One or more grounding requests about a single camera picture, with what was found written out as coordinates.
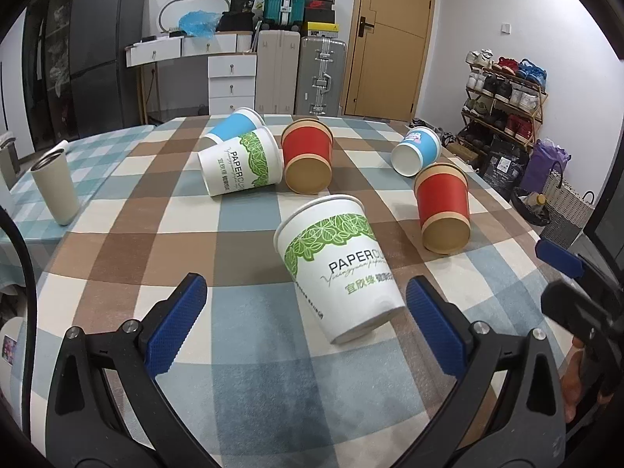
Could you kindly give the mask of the person's right hand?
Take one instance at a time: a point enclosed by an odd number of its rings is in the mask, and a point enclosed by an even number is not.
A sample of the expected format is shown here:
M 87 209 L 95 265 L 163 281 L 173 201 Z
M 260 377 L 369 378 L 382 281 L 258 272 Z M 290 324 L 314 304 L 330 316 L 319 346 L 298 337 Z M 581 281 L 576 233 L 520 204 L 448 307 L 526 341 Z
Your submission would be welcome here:
M 572 356 L 565 374 L 560 379 L 567 424 L 571 423 L 574 419 L 576 406 L 580 402 L 582 396 L 581 365 L 585 354 L 584 349 L 585 344 L 582 340 L 574 337 L 572 339 Z

